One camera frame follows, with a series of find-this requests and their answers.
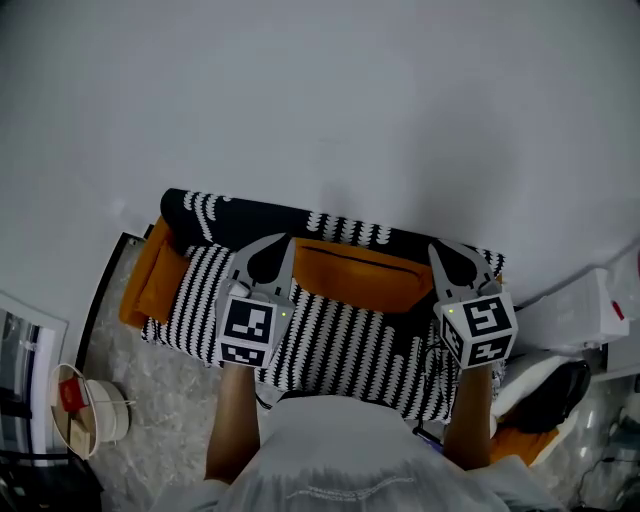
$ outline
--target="forearm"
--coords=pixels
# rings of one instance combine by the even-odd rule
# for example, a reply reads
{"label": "forearm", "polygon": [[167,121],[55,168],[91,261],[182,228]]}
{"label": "forearm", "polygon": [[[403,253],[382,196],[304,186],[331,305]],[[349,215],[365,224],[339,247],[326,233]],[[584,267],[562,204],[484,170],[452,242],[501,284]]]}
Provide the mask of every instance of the forearm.
{"label": "forearm", "polygon": [[222,370],[205,480],[233,482],[260,448],[253,373],[231,363]]}
{"label": "forearm", "polygon": [[489,465],[491,365],[463,370],[443,455],[464,470]]}

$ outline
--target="black fabric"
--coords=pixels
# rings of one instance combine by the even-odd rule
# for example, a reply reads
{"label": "black fabric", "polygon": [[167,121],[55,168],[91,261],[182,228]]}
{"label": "black fabric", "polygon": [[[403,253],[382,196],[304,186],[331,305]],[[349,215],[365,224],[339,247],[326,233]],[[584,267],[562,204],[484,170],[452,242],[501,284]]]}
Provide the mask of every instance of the black fabric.
{"label": "black fabric", "polygon": [[590,382],[591,370],[585,361],[565,363],[523,398],[505,423],[527,434],[550,432],[569,417]]}
{"label": "black fabric", "polygon": [[[235,251],[276,233],[366,247],[429,264],[436,239],[385,226],[296,208],[215,194],[170,189],[161,202],[164,219],[191,264],[165,325],[149,319],[142,338],[168,345],[207,365],[215,358],[215,298]],[[502,271],[504,257],[475,249]],[[467,260],[449,254],[457,282],[475,278]],[[258,380],[283,391],[338,394],[386,403],[405,418],[446,420],[457,386],[458,366],[439,343],[435,291],[404,314],[382,314],[329,300],[292,280],[295,311],[269,368]],[[495,373],[499,383],[500,373]]]}

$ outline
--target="black bag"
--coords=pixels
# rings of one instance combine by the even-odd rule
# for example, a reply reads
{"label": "black bag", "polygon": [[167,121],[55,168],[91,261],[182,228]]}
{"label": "black bag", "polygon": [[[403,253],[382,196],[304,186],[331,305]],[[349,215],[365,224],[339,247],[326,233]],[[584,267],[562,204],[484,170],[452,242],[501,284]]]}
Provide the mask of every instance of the black bag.
{"label": "black bag", "polygon": [[525,434],[550,432],[567,419],[590,382],[591,370],[585,361],[565,363],[523,398],[507,414],[504,423]]}

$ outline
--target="person's left arm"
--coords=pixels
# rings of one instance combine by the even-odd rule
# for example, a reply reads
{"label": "person's left arm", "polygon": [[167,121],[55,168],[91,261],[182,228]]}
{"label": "person's left arm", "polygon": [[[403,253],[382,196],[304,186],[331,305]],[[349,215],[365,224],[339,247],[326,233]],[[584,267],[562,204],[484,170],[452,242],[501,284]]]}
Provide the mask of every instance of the person's left arm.
{"label": "person's left arm", "polygon": [[254,369],[225,363],[204,479],[231,484],[259,449]]}

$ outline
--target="person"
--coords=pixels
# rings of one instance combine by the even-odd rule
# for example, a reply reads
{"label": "person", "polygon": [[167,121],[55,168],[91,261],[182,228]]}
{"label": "person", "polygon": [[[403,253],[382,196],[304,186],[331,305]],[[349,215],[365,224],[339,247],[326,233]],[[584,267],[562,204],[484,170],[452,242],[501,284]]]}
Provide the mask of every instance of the person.
{"label": "person", "polygon": [[280,400],[261,440],[254,369],[226,363],[204,481],[152,510],[565,510],[519,458],[490,465],[490,405],[490,365],[462,371],[442,454],[395,410],[341,396]]}

